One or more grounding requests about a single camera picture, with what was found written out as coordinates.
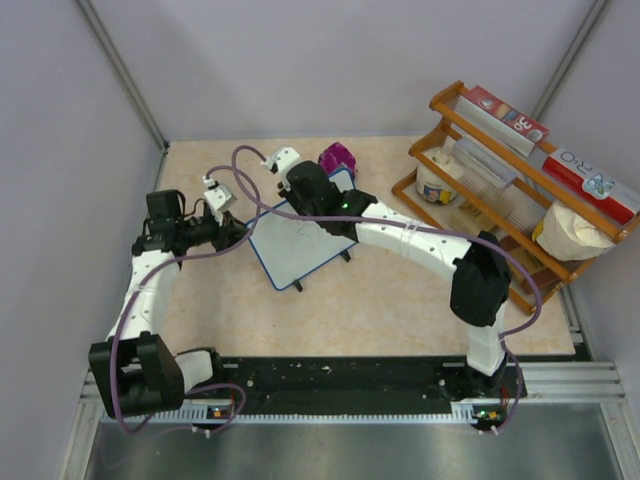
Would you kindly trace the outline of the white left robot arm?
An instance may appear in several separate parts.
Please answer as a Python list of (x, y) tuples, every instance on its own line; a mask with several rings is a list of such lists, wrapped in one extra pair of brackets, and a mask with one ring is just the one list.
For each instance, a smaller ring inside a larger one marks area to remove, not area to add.
[(216, 252), (239, 244), (248, 229), (229, 211), (230, 190), (214, 183), (203, 212), (190, 215), (178, 190), (147, 195), (147, 218), (132, 246), (132, 273), (122, 310), (88, 360), (106, 413), (113, 419), (176, 410), (195, 387), (216, 396), (227, 374), (212, 347), (174, 355), (161, 337), (172, 286), (190, 249), (209, 244)]

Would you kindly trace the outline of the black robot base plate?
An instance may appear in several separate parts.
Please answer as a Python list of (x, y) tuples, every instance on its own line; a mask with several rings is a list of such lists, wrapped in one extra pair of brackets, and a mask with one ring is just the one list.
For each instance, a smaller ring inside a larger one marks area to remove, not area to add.
[(189, 400), (233, 399), (244, 389), (242, 413), (310, 415), (440, 414), (453, 401), (499, 404), (527, 395), (522, 375), (509, 365), (497, 380), (483, 380), (460, 356), (224, 357), (206, 389)]

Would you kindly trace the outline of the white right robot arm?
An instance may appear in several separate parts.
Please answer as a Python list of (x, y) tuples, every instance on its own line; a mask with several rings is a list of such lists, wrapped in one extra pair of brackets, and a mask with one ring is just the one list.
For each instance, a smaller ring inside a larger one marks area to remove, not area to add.
[(469, 388), (487, 396), (502, 385), (499, 341), (511, 272), (495, 236), (448, 235), (413, 221), (366, 192), (340, 190), (312, 161), (278, 162), (270, 171), (280, 177), (279, 195), (327, 233), (394, 252), (449, 280), (450, 308), (467, 325)]

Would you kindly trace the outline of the blue framed whiteboard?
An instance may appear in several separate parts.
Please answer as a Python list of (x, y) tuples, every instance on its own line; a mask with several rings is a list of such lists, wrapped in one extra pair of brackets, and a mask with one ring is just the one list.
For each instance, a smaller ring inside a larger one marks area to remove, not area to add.
[[(246, 223), (248, 228), (256, 222)], [(326, 263), (341, 257), (350, 260), (348, 250), (356, 242), (332, 236), (317, 223), (261, 213), (249, 238), (250, 245), (272, 287), (283, 291), (294, 286), (302, 291), (301, 280)]]

